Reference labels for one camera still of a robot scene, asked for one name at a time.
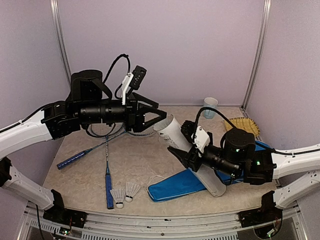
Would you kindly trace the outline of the white shuttlecock tube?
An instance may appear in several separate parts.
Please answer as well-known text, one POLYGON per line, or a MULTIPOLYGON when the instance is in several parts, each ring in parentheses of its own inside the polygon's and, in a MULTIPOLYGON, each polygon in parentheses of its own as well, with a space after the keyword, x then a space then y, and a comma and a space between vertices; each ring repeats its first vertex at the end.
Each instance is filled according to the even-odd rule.
POLYGON ((152 198, 161 202, 200 190, 208 190, 214 197, 220 197, 226 192, 227 186, 219 174, 201 162, 200 149, 212 143, 211 135, 200 126, 197 127, 193 121, 186 120, 179 124, 172 114, 156 123, 153 129, 185 170, 149 186, 148 193, 152 198))

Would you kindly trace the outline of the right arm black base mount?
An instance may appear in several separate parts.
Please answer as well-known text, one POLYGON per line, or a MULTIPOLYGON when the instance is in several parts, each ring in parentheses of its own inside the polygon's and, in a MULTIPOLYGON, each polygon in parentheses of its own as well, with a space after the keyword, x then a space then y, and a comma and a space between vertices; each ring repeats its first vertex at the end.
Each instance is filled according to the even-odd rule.
POLYGON ((238 213, 242 228, 272 222, 283 217, 283 210, 276 207, 274 193, 274 190, 265 193, 261 197, 260 207, 238 213))

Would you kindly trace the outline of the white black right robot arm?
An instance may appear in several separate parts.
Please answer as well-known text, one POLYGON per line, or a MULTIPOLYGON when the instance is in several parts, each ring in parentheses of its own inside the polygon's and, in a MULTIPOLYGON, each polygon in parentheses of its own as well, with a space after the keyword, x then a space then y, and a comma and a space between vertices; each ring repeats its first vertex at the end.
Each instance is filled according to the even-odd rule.
POLYGON ((185 168, 194 172, 205 165, 232 179, 243 177, 243 182, 251 185, 263 185, 288 175, 304 173, 287 186, 262 196, 261 207, 255 212, 260 222, 268 221, 275 214, 275 208, 285 209, 320 185, 319 145, 287 151, 262 145, 262 149, 257 151, 259 143, 255 136, 233 127, 222 137, 220 147, 216 147, 212 142, 212 134, 189 120, 183 123, 181 133, 191 143, 190 150, 170 146, 168 151, 185 168))

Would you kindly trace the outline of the white plastic shuttlecock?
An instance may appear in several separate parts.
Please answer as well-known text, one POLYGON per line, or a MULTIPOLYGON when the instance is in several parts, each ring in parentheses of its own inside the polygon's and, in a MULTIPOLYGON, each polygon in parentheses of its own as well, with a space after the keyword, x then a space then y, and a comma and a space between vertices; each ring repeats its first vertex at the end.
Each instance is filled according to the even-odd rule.
POLYGON ((124 200, 126 196, 126 190, 124 188, 113 188, 110 190, 115 205, 118 209, 122 209, 124 206, 124 200))
POLYGON ((132 202, 133 197, 140 189, 141 186, 139 184, 127 181, 125 184, 125 201, 128 203, 132 202))

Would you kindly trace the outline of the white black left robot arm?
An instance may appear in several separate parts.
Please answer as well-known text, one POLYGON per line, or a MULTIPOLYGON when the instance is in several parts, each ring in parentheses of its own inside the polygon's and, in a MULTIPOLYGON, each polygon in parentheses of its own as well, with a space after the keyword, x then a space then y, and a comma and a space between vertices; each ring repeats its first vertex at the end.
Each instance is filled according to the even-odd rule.
POLYGON ((159 104, 135 91, 147 71, 137 66, 129 73, 129 92, 122 99, 113 99, 111 90, 103 83, 100 70, 88 69, 71 75, 71 89, 66 100, 46 104, 23 120, 0 131, 0 186, 50 212, 63 223, 70 218, 62 196, 21 174, 8 156, 28 146, 57 140, 91 124, 111 126, 123 123, 127 132, 145 132, 167 117, 159 104))

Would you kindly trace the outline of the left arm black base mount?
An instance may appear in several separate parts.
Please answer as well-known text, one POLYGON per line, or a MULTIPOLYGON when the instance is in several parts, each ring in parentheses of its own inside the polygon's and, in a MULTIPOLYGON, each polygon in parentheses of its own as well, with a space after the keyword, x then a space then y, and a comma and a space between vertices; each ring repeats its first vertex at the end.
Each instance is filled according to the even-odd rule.
POLYGON ((83 229, 87 213, 66 208, 62 195, 54 189, 51 192, 53 194, 53 206, 44 211, 43 218, 55 223, 83 229))

